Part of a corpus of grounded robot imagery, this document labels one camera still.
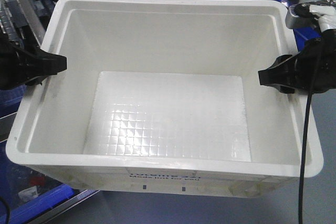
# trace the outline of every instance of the gray floor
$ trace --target gray floor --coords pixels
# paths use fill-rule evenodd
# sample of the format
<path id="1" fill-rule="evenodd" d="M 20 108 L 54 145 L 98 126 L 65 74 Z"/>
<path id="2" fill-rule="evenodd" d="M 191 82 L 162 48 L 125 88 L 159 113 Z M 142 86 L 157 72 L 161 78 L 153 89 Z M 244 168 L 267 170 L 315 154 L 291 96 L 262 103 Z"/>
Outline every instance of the gray floor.
<path id="1" fill-rule="evenodd" d="M 304 223 L 336 223 L 336 90 L 313 96 L 324 155 L 305 180 Z M 297 223 L 298 183 L 256 199 L 101 191 L 50 221 L 56 223 Z"/>

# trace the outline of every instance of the black cable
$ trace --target black cable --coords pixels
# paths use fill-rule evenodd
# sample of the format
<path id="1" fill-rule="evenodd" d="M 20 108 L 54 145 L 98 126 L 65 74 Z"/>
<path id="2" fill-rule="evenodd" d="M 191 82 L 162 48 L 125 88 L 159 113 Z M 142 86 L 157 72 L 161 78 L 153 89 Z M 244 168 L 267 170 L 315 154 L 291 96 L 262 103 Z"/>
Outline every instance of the black cable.
<path id="1" fill-rule="evenodd" d="M 9 205 L 7 204 L 7 202 L 2 197 L 0 197 L 0 201 L 2 202 L 2 204 L 4 204 L 4 206 L 6 208 L 5 224 L 8 224 L 9 223 L 9 216 L 11 215 Z"/>
<path id="2" fill-rule="evenodd" d="M 314 91 L 315 79 L 317 76 L 319 64 L 321 60 L 321 53 L 317 55 L 316 63 L 314 67 L 313 76 L 311 78 L 309 92 L 307 96 L 307 104 L 306 104 L 306 113 L 304 117 L 304 125 L 303 125 L 303 137 L 302 137 L 302 153 L 301 153 L 301 167 L 300 167 L 300 180 L 299 180 L 299 203 L 298 203 L 298 219 L 299 224 L 303 224 L 303 184 L 304 184 L 304 171 L 306 165 L 306 150 L 307 150 L 307 135 L 308 135 L 308 124 L 309 124 L 309 112 L 311 99 Z"/>

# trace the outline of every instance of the white plastic crate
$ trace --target white plastic crate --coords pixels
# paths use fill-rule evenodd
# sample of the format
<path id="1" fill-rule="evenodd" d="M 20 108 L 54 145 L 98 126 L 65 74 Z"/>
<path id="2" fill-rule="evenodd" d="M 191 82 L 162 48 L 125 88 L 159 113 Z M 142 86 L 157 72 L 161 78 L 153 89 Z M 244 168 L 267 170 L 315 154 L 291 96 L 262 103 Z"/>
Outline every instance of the white plastic crate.
<path id="1" fill-rule="evenodd" d="M 286 8 L 246 0 L 60 0 L 7 155 L 74 188 L 255 197 L 299 176 L 306 95 L 259 85 L 295 54 Z M 322 168 L 311 114 L 306 176 Z"/>

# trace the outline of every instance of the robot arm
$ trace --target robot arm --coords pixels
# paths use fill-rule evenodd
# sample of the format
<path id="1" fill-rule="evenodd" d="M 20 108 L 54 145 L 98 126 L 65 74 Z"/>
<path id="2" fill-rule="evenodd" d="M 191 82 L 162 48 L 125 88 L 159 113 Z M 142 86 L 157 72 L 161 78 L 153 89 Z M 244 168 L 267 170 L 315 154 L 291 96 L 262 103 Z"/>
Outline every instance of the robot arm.
<path id="1" fill-rule="evenodd" d="M 282 93 L 309 90 L 316 59 L 320 56 L 314 93 L 336 88 L 336 0 L 290 6 L 286 16 L 290 29 L 312 26 L 321 37 L 310 39 L 297 55 L 279 56 L 272 66 L 258 72 L 261 85 Z"/>

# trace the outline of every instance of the grid pattern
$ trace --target grid pattern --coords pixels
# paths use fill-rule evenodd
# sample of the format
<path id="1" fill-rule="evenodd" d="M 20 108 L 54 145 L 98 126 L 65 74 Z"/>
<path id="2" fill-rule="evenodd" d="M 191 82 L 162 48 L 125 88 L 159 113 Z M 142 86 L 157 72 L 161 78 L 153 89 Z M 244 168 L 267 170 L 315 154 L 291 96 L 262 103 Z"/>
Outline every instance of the grid pattern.
<path id="1" fill-rule="evenodd" d="M 84 153 L 250 161 L 241 78 L 104 71 Z"/>

